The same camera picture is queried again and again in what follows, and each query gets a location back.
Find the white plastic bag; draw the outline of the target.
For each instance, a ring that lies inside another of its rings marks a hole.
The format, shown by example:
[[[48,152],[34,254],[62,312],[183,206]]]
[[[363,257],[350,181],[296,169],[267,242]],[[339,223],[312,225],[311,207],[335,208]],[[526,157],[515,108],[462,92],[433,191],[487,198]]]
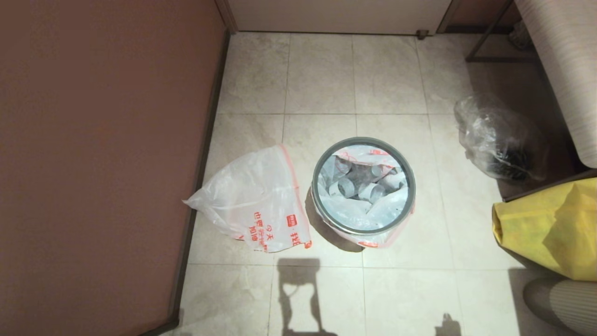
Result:
[[[245,154],[185,200],[217,229],[254,251],[309,249],[311,227],[292,159],[279,144]]]

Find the used white bag red trim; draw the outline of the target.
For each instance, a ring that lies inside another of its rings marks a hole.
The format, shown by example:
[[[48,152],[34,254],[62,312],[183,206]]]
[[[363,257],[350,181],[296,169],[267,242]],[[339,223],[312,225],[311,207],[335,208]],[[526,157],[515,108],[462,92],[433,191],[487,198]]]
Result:
[[[386,196],[375,204],[344,198],[337,189],[341,178],[377,183]],[[315,166],[311,198],[320,219],[338,236],[361,247],[392,244],[414,213],[415,174],[405,157],[390,144],[368,137],[342,140],[329,147]]]

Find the clear plastic bag dark contents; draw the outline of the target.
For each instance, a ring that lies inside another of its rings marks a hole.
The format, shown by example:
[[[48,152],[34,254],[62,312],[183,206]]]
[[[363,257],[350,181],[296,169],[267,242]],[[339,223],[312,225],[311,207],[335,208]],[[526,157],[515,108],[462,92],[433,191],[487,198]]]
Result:
[[[531,119],[489,93],[461,98],[453,110],[465,157],[484,174],[516,183],[547,178],[550,145]]]

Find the yellow fabric bag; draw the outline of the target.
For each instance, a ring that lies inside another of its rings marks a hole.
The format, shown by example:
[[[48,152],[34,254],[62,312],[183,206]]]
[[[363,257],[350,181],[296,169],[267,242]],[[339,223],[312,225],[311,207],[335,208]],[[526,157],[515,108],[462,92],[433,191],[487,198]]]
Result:
[[[563,183],[492,207],[498,244],[577,281],[597,281],[597,178]]]

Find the white paper tube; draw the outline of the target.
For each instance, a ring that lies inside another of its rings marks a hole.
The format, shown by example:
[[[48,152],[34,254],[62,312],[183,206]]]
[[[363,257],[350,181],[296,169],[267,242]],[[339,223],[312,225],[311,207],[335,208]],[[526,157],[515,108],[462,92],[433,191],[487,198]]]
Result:
[[[358,192],[358,199],[361,201],[369,202],[370,204],[375,204],[381,198],[386,196],[386,194],[386,189],[382,185],[379,185],[377,183],[363,184],[360,186],[360,191]]]
[[[358,187],[354,181],[346,177],[337,181],[337,189],[344,198],[352,198],[358,194]]]

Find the dark brown wooden board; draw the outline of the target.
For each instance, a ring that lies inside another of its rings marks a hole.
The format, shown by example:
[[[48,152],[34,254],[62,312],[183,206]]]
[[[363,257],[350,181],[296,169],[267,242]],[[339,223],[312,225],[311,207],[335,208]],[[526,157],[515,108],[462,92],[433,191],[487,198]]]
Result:
[[[544,183],[542,185],[537,186],[509,186],[507,183],[498,183],[498,185],[505,185],[505,192],[502,193],[502,189],[500,187],[500,194],[501,200],[503,202],[511,202],[516,199],[520,199],[523,196],[528,196],[530,194],[538,193],[539,191],[543,191],[545,189],[549,189],[551,187],[555,187],[564,183],[584,180],[589,178],[597,178],[597,169],[589,169],[587,171],[581,172],[579,174],[574,174],[568,176],[567,178],[559,179],[558,181]]]

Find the grey mesh bundle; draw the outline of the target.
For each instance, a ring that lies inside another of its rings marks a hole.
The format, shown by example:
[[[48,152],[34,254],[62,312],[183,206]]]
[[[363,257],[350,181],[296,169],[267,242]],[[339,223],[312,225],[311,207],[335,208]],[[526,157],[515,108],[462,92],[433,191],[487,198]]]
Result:
[[[519,21],[513,25],[512,31],[508,34],[508,41],[518,50],[527,50],[534,47],[524,21]]]

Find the beige striped furniture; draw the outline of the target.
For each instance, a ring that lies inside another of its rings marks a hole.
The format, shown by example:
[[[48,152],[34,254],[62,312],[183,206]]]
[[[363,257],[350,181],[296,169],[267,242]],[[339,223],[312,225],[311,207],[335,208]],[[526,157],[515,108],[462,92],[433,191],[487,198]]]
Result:
[[[597,169],[597,0],[514,0],[576,153]]]

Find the grey ribbed round pouf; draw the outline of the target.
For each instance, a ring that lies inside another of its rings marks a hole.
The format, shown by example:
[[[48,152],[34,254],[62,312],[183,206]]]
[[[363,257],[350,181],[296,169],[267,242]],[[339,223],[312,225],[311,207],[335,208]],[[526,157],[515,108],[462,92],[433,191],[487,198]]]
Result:
[[[536,279],[525,285],[523,298],[546,323],[580,336],[597,336],[597,282]]]

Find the dark metal frame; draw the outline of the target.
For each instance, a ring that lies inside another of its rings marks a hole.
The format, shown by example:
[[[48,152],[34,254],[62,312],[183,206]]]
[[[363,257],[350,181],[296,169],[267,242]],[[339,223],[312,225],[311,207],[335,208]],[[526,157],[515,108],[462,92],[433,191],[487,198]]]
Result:
[[[505,0],[504,4],[498,10],[490,25],[486,28],[483,35],[478,42],[473,46],[471,51],[465,57],[467,63],[535,63],[539,58],[535,56],[529,57],[505,57],[505,56],[478,56],[483,44],[488,40],[489,36],[494,32],[496,26],[499,24],[505,13],[512,6],[514,0]]]

